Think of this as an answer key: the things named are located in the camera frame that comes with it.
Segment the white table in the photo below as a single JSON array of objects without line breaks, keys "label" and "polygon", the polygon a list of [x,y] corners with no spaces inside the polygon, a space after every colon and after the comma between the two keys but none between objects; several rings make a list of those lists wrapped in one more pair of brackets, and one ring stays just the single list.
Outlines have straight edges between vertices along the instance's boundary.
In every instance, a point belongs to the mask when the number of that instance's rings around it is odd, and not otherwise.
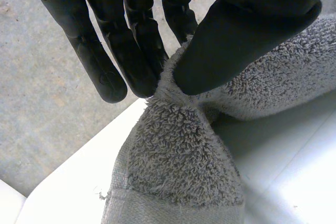
[{"label": "white table", "polygon": [[[99,224],[114,160],[146,107],[137,100],[48,176],[16,224]],[[246,185],[247,224],[336,223],[336,92],[251,122],[216,122]]]},{"label": "white table", "polygon": [[0,223],[15,224],[26,197],[0,179]]}]

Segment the black fingertip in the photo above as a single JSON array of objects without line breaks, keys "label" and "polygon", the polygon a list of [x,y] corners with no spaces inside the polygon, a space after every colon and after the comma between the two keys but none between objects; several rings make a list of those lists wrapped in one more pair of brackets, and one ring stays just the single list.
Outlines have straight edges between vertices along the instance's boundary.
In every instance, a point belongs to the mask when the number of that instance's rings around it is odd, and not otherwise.
[{"label": "black fingertip", "polygon": [[139,98],[154,95],[158,78],[136,44],[132,31],[110,33],[106,41],[132,92]]},{"label": "black fingertip", "polygon": [[118,103],[125,99],[127,86],[121,76],[115,73],[102,74],[99,83],[94,85],[100,97],[108,103]]}]

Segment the black glove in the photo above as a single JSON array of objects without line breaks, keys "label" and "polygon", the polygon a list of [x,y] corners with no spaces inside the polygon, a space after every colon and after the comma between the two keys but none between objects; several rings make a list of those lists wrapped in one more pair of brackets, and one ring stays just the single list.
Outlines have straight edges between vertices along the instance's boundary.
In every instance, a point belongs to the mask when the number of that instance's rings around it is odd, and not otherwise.
[{"label": "black glove", "polygon": [[[153,18],[153,0],[87,0],[118,66],[135,95],[153,95],[164,62],[164,50]],[[162,0],[166,20],[180,43],[193,34],[197,22],[191,0]],[[89,18],[85,0],[42,0],[63,28],[100,96],[116,103],[127,86],[104,51]],[[130,28],[124,18],[124,4]]]},{"label": "black glove", "polygon": [[304,30],[320,11],[320,0],[217,0],[177,64],[175,81],[189,95],[217,88]]}]

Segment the terry cloth towel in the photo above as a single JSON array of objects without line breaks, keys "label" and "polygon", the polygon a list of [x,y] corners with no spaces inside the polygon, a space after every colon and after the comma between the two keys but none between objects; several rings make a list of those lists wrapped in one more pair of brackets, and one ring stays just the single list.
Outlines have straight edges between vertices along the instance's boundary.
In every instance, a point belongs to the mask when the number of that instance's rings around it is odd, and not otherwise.
[{"label": "terry cloth towel", "polygon": [[102,224],[244,223],[239,173],[210,122],[267,116],[336,88],[336,19],[320,18],[229,83],[187,96],[167,62],[114,165]]}]

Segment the gray floor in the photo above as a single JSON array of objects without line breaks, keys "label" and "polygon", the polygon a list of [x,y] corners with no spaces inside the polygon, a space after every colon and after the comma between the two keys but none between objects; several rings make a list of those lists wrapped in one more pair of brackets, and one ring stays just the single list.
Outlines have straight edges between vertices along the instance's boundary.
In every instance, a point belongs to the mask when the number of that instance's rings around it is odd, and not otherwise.
[{"label": "gray floor", "polygon": [[[192,1],[197,20],[213,1]],[[160,2],[154,16],[171,55],[178,43]],[[39,0],[0,0],[0,70],[0,179],[25,196],[136,99],[99,98]]]}]

